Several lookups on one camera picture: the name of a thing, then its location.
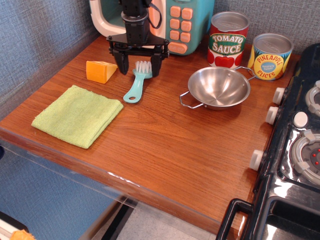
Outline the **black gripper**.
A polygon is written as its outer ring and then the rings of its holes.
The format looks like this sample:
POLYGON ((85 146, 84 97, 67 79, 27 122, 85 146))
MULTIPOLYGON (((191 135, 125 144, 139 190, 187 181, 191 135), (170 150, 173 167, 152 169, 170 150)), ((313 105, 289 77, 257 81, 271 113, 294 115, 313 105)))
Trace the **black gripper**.
POLYGON ((109 52, 114 56, 119 71, 126 75, 129 70, 127 55, 151 56, 152 76, 160 73, 162 60, 169 57, 169 41, 156 36, 150 30, 150 16, 148 11, 136 15, 121 12, 125 25, 125 33, 110 35, 109 52))

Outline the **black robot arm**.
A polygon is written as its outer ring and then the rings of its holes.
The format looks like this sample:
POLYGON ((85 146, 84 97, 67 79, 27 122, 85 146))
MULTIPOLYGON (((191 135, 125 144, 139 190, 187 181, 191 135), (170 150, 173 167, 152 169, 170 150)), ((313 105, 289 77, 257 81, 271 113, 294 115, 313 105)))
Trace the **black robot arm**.
POLYGON ((109 52, 124 75, 129 70, 129 56, 150 57, 152 76, 160 73, 162 61, 169 57, 169 41, 151 33, 150 27, 157 26, 150 20, 149 8, 159 9, 150 0, 120 0, 122 6, 121 18, 125 24, 125 33, 110 35, 109 52))

